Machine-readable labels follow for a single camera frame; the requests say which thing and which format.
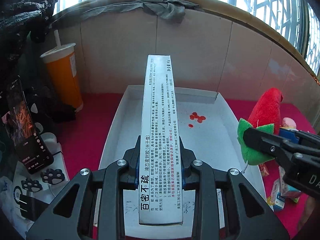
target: gray cloth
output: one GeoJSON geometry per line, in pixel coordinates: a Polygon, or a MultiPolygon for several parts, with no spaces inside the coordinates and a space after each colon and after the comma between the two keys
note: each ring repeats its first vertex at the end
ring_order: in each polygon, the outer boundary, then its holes
{"type": "Polygon", "coordinates": [[[115,3],[96,8],[79,8],[67,12],[52,23],[53,29],[65,28],[88,18],[107,12],[127,12],[142,8],[145,13],[158,15],[162,19],[181,23],[185,9],[203,11],[199,5],[184,0],[136,0],[133,2],[115,3]]]}

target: orange drink cup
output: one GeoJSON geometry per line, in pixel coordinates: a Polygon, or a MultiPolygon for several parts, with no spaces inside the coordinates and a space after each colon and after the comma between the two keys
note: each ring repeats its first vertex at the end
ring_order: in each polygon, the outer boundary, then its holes
{"type": "Polygon", "coordinates": [[[83,101],[76,70],[75,45],[75,43],[69,43],[57,46],[40,57],[47,66],[53,86],[61,101],[72,105],[79,112],[83,108],[83,101]]]}

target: phone screen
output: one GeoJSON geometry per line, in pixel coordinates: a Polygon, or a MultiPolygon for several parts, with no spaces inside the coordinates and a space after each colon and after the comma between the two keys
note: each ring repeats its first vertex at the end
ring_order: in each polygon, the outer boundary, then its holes
{"type": "Polygon", "coordinates": [[[0,117],[18,157],[30,174],[53,163],[53,156],[31,119],[19,78],[0,92],[0,117]]]}

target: red plush toy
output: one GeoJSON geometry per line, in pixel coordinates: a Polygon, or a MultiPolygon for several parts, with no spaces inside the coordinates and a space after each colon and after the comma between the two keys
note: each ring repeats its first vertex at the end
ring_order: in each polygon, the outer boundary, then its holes
{"type": "Polygon", "coordinates": [[[254,106],[248,122],[252,124],[254,128],[274,123],[274,134],[278,135],[281,126],[280,103],[282,100],[283,96],[281,91],[276,88],[270,88],[263,93],[257,104],[254,106]]]}

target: red stains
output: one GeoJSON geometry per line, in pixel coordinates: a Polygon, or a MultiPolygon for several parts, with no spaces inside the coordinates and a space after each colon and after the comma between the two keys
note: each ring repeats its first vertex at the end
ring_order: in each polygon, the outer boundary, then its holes
{"type": "Polygon", "coordinates": [[[191,115],[190,115],[190,119],[191,120],[194,120],[196,119],[198,123],[202,123],[203,120],[205,120],[205,116],[201,115],[199,116],[197,112],[193,112],[191,115]]]}

